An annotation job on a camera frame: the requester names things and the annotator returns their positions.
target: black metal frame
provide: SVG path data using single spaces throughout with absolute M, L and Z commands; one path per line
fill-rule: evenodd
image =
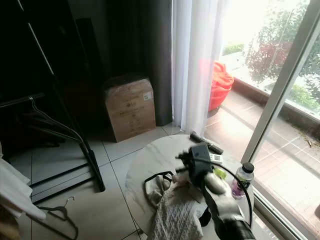
M 96 156 L 95 156 L 95 153 L 93 152 L 93 150 L 90 148 L 90 145 L 88 143 L 88 141 L 86 140 L 86 138 L 84 137 L 82 131 L 80 130 L 76 120 L 73 118 L 73 116 L 71 115 L 71 113 L 69 112 L 68 110 L 68 107 L 65 105 L 61 95 L 60 95 L 60 92 L 58 91 L 57 88 L 53 89 L 54 91 L 54 95 L 56 97 L 56 99 L 58 100 L 57 102 L 59 103 L 59 105 L 61 105 L 62 107 L 62 110 L 63 112 L 65 113 L 67 119 L 69 120 L 69 124 L 70 126 L 78 132 L 78 134 L 81 136 L 81 138 L 83 139 L 83 142 L 79 143 L 79 147 L 81 149 L 81 151 L 83 152 L 83 155 L 84 157 L 86 158 L 87 160 L 87 163 L 85 164 L 82 164 L 82 165 L 79 165 L 79 166 L 76 166 L 74 168 L 71 168 L 71 169 L 68 169 L 66 171 L 63 171 L 61 173 L 58 173 L 56 175 L 53 175 L 53 176 L 50 176 L 48 178 L 45 178 L 43 180 L 40 180 L 38 182 L 35 182 L 33 184 L 30 185 L 31 188 L 33 187 L 36 187 L 38 185 L 42 185 L 44 183 L 47 183 L 53 179 L 56 179 L 56 178 L 59 178 L 61 176 L 64 176 L 66 174 L 69 174 L 69 173 L 72 173 L 76 170 L 79 170 L 81 168 L 84 168 L 86 166 L 90 166 L 92 172 L 93 172 L 93 177 L 90 177 L 90 178 L 87 178 L 83 181 L 80 181 L 80 182 L 77 182 L 76 184 L 72 185 L 72 186 L 69 186 L 69 187 L 66 187 L 60 191 L 57 191 L 53 194 L 50 194 L 49 196 L 46 196 L 44 198 L 41 198 L 40 200 L 37 200 L 35 201 L 34 203 L 37 204 L 37 203 L 40 203 L 44 200 L 47 200 L 53 196 L 56 196 L 62 192 L 65 192 L 71 188 L 74 188 L 74 187 L 77 187 L 79 186 L 80 184 L 84 184 L 90 180 L 93 180 L 93 179 L 96 179 L 97 181 L 97 184 L 98 184 L 98 189 L 103 192 L 106 187 L 104 185 L 104 182 L 103 182 L 103 179 L 102 179 L 102 176 L 100 174 L 100 171 L 99 171 L 99 167 L 98 167 L 98 164 L 97 164 L 97 160 L 96 160 Z M 23 102 L 27 102 L 27 101 L 30 101 L 30 97 L 32 97 L 33 99 L 37 99 L 37 98 L 42 98 L 44 97 L 45 94 L 44 93 L 38 93 L 38 94 L 35 94 L 35 95 L 32 95 L 32 96 L 26 96 L 26 97 L 22 97 L 22 98 L 19 98 L 19 99 L 14 99 L 14 100 L 11 100 L 11 101 L 6 101 L 6 102 L 3 102 L 3 103 L 0 103 L 0 108 L 5 108 L 5 107 L 9 107 L 9 106 L 13 106 L 13 105 L 16 105 L 16 104 L 20 104 L 20 103 L 23 103 Z
M 19 6 L 20 10 L 22 11 L 22 13 L 25 13 L 24 8 L 23 8 L 23 6 L 22 6 L 22 4 L 20 3 L 19 0 L 17 0 L 17 3 L 18 3 L 18 6 Z M 57 103 L 60 106 L 60 108 L 62 109 L 64 115 L 66 116 L 66 118 L 68 120 L 67 125 L 69 125 L 73 130 L 75 130 L 79 134 L 79 136 L 82 138 L 82 141 L 79 143 L 79 147 L 80 147 L 81 151 L 83 152 L 84 157 L 87 160 L 86 164 L 82 164 L 80 166 L 77 166 L 77 167 L 74 167 L 72 169 L 69 169 L 69 170 L 63 171 L 61 173 L 58 173 L 58 174 L 56 174 L 54 176 L 50 176 L 50 177 L 48 177 L 46 179 L 43 179 L 41 181 L 35 182 L 35 183 L 31 184 L 30 187 L 32 188 L 32 187 L 44 184 L 44 183 L 46 183 L 48 181 L 51 181 L 53 179 L 56 179 L 56 178 L 61 177 L 63 175 L 66 175 L 68 173 L 74 172 L 74 171 L 76 171 L 78 169 L 81 169 L 83 167 L 86 167 L 86 166 L 89 166 L 90 169 L 93 172 L 93 177 L 87 178 L 87 179 L 85 179 L 83 181 L 80 181 L 80 182 L 78 182 L 78 183 L 76 183 L 76 184 L 74 184 L 72 186 L 66 187 L 66 188 L 64 188 L 64 189 L 62 189 L 62 190 L 60 190 L 58 192 L 50 194 L 49 196 L 41 198 L 40 200 L 37 200 L 34 203 L 42 202 L 42 201 L 44 201 L 44 200 L 46 200 L 48 198 L 51 198 L 51 197 L 53 197 L 53 196 L 55 196 L 57 194 L 60 194 L 61 192 L 67 191 L 67 190 L 69 190 L 69 189 L 71 189 L 73 187 L 76 187 L 76 186 L 78 186 L 80 184 L 88 182 L 89 180 L 92 180 L 92 179 L 96 180 L 99 191 L 103 192 L 106 189 L 106 187 L 104 185 L 102 176 L 101 176 L 100 171 L 99 171 L 99 166 L 97 164 L 95 153 L 90 148 L 90 145 L 89 145 L 87 139 L 84 137 L 84 134 L 82 133 L 77 121 L 75 120 L 75 118 L 71 114 L 70 110 L 66 106 L 65 101 L 64 101 L 64 99 L 63 99 L 63 97 L 61 95 L 60 88 L 59 88 L 59 81 L 58 81 L 56 75 L 54 74 L 54 72 L 53 72 L 53 70 L 52 70 L 52 68 L 50 66 L 50 63 L 48 62 L 48 59 L 47 59 L 47 57 L 46 57 L 46 55 L 45 55 L 45 53 L 44 53 L 39 41 L 38 41 L 38 38 L 37 38 L 32 26 L 31 26 L 28 18 L 26 17 L 25 19 L 26 19 L 26 24 L 27 24 L 27 26 L 28 26 L 28 28 L 30 30 L 30 33 L 31 33 L 36 45 L 38 46 L 38 49 L 39 49 L 39 51 L 41 53 L 41 56 L 42 56 L 44 62 L 46 63 L 46 65 L 47 65 L 48 71 L 52 75 L 52 79 L 50 79 L 50 80 L 52 80 L 52 82 L 48 84 L 47 88 L 45 89 L 45 93 L 35 94 L 35 95 L 32 95 L 31 97 L 33 99 L 37 99 L 37 98 L 41 98 L 41 97 L 46 96 L 51 101 Z M 30 101 L 30 97 L 29 96 L 0 103 L 0 108 L 8 107 L 8 106 L 11 106 L 11 105 L 15 105 L 15 104 L 19 104 L 19 103 L 27 102 L 27 101 Z

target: marble tabletop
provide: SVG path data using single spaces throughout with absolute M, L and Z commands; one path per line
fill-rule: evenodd
M 188 151 L 189 147 L 195 144 L 189 139 L 189 135 L 165 136 L 145 146 L 132 162 L 125 179 L 125 198 L 135 222 L 144 233 L 149 233 L 155 215 L 155 210 L 145 198 L 145 179 L 160 172 L 171 171 L 175 173 L 177 167 L 183 166 L 181 160 L 175 159 L 175 156 L 182 151 Z M 223 165 L 233 173 L 241 166 L 240 162 L 231 160 L 226 156 L 224 156 Z M 231 182 L 232 180 L 233 177 L 228 174 L 226 181 Z M 254 194 L 252 186 L 248 188 L 248 193 L 253 206 Z M 248 221 L 249 209 L 246 198 L 243 197 L 237 202 Z M 204 240 L 218 239 L 212 220 L 202 229 Z

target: cable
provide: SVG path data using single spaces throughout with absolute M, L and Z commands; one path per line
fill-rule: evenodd
M 248 202 L 248 206 L 249 206 L 249 226 L 250 226 L 250 228 L 251 228 L 251 225 L 252 225 L 252 205 L 251 205 L 251 201 L 250 201 L 250 197 L 249 197 L 249 194 L 248 194 L 248 192 L 247 192 L 247 189 L 246 189 L 245 186 L 242 184 L 242 182 L 240 181 L 240 179 L 239 179 L 235 174 L 233 174 L 228 168 L 226 168 L 225 166 L 222 166 L 222 165 L 220 165 L 220 164 L 217 164 L 217 163 L 208 161 L 207 159 L 204 159 L 204 158 L 194 157 L 193 159 L 194 159 L 194 160 L 197 160 L 197 161 L 200 161 L 200 162 L 207 163 L 207 164 L 215 165 L 215 166 L 217 166 L 217 167 L 219 167 L 219 168 L 222 168 L 222 169 L 226 170 L 229 174 L 231 174 L 231 175 L 238 181 L 238 183 L 240 184 L 242 190 L 244 191 L 246 200 L 247 200 L 247 202 Z

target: cardboard box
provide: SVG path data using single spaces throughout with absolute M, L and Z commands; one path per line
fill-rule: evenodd
M 156 127 L 154 92 L 147 77 L 137 80 L 125 75 L 109 83 L 122 83 L 105 90 L 105 106 L 117 142 Z

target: green shrub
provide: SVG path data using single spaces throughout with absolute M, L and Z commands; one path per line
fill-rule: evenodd
M 288 99 L 296 104 L 312 110 L 315 113 L 320 111 L 320 104 L 317 103 L 312 94 L 305 90 L 302 86 L 294 85 Z
M 245 45 L 243 43 L 226 46 L 223 49 L 222 56 L 229 55 L 229 54 L 234 54 L 234 53 L 237 53 L 237 52 L 242 52 L 244 50 L 244 47 L 245 47 Z

